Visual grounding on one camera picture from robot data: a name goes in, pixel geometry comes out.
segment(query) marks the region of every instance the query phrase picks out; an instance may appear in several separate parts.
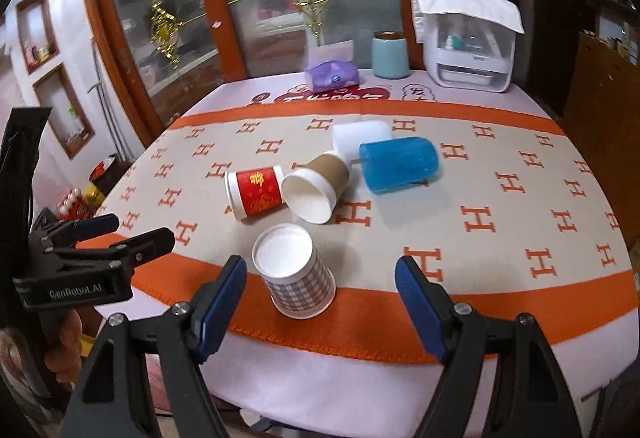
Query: orange tablecloth border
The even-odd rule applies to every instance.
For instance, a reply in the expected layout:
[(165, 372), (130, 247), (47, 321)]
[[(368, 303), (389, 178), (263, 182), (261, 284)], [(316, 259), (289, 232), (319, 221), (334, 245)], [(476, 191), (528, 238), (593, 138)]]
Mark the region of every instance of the orange tablecloth border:
[[(124, 239), (118, 234), (107, 234), (78, 246), (98, 248)], [(191, 299), (198, 287), (215, 279), (220, 270), (217, 265), (169, 254), (138, 267), (132, 285), (171, 305)], [(461, 294), (452, 298), (470, 303), (485, 316), (513, 319), (521, 312), (530, 312), (551, 344), (591, 332), (638, 306), (631, 270), (541, 290)], [(384, 332), (372, 328), (371, 320)], [(265, 342), (325, 355), (398, 364), (435, 362), (422, 349), (400, 296), (394, 292), (338, 288), (326, 312), (297, 321), (281, 315), (273, 307), (260, 277), (249, 274), (229, 329)], [(380, 351), (363, 352), (367, 349)]]
[(395, 116), (424, 116), (431, 118), (451, 118), (471, 120), (530, 129), (564, 136), (562, 129), (550, 118), (526, 113), (496, 110), (468, 104), (449, 104), (446, 102), (404, 102), (402, 100), (300, 100), (273, 104), (252, 104), (233, 110), (207, 111), (183, 116), (172, 123), (168, 129), (180, 129), (186, 126), (206, 126), (246, 120), (248, 118), (279, 118), (283, 116), (301, 116), (305, 114), (383, 114)]

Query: metal bolt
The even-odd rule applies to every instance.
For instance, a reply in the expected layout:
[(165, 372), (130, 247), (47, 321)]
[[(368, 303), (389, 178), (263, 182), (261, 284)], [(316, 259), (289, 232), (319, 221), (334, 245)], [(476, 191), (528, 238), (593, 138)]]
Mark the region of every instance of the metal bolt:
[(522, 315), (518, 315), (518, 322), (523, 326), (532, 325), (536, 320), (533, 318), (533, 315), (528, 313), (523, 313)]
[(124, 322), (124, 314), (114, 313), (113, 315), (109, 316), (107, 322), (109, 323), (109, 326), (119, 326)]
[(173, 306), (171, 306), (171, 312), (174, 315), (184, 315), (189, 311), (189, 308), (190, 308), (189, 303), (180, 301), (179, 303), (176, 303)]
[(453, 309), (458, 315), (469, 315), (474, 309), (467, 303), (455, 303)]

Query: white plastic cup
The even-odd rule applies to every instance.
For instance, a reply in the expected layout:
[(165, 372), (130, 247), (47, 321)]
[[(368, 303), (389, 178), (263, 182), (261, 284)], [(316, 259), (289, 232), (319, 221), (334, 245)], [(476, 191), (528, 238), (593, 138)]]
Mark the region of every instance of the white plastic cup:
[(366, 120), (349, 124), (333, 124), (331, 138), (334, 150), (343, 154), (348, 160), (359, 158), (360, 144), (371, 144), (391, 140), (391, 126), (382, 120)]
[(299, 218), (321, 225), (331, 219), (350, 177), (351, 161), (327, 151), (284, 177), (282, 199)]
[(334, 300), (334, 274), (322, 264), (311, 236), (299, 225), (265, 230), (254, 243), (252, 259), (273, 305), (283, 315), (310, 319)]
[(226, 171), (225, 188), (236, 220), (282, 205), (283, 179), (279, 165), (247, 171)]

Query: white storage box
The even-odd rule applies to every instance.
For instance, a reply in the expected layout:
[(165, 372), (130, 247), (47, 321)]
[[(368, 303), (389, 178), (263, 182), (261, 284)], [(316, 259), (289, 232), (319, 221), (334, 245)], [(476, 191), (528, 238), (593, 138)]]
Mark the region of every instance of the white storage box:
[(503, 92), (511, 82), (515, 35), (524, 33), (507, 0), (412, 0), (424, 65), (441, 86)]

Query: human hand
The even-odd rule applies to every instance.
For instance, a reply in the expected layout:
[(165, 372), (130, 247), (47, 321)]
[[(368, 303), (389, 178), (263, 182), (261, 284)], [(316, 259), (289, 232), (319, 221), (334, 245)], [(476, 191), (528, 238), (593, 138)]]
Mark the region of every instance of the human hand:
[(56, 374), (56, 380), (61, 384), (78, 381), (82, 368), (81, 334), (82, 321), (80, 316), (78, 312), (71, 310), (58, 329), (60, 342), (44, 356), (45, 366)]

